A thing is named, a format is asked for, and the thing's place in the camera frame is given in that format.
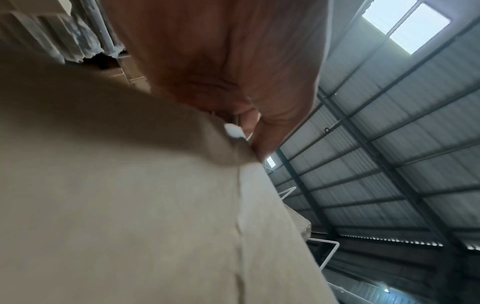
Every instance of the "hand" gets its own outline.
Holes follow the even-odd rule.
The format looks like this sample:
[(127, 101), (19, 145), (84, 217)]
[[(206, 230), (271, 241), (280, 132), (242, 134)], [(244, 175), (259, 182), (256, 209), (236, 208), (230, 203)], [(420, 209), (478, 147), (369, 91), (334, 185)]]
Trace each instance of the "hand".
[(152, 93), (238, 115), (260, 161), (309, 113), (329, 41), (329, 0), (102, 3)]

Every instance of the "cardboard sheet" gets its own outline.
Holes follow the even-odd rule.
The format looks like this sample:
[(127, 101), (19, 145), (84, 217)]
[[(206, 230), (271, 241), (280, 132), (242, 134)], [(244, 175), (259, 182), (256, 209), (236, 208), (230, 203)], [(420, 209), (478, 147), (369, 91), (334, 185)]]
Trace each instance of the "cardboard sheet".
[(2, 302), (336, 302), (222, 122), (0, 53)]

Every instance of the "warehouse ceiling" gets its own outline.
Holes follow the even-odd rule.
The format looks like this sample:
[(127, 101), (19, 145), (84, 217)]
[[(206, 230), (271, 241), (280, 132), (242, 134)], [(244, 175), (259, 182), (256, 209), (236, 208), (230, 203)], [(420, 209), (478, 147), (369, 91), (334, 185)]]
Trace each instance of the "warehouse ceiling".
[[(317, 100), (269, 176), (297, 187), (284, 202), (314, 237), (340, 242), (330, 282), (375, 303), (479, 302), (480, 2), (412, 1), (386, 34), (362, 17), (370, 3), (342, 21), (335, 3)], [(426, 6), (449, 23), (409, 54), (390, 36)], [(419, 20), (411, 37), (433, 23)]]

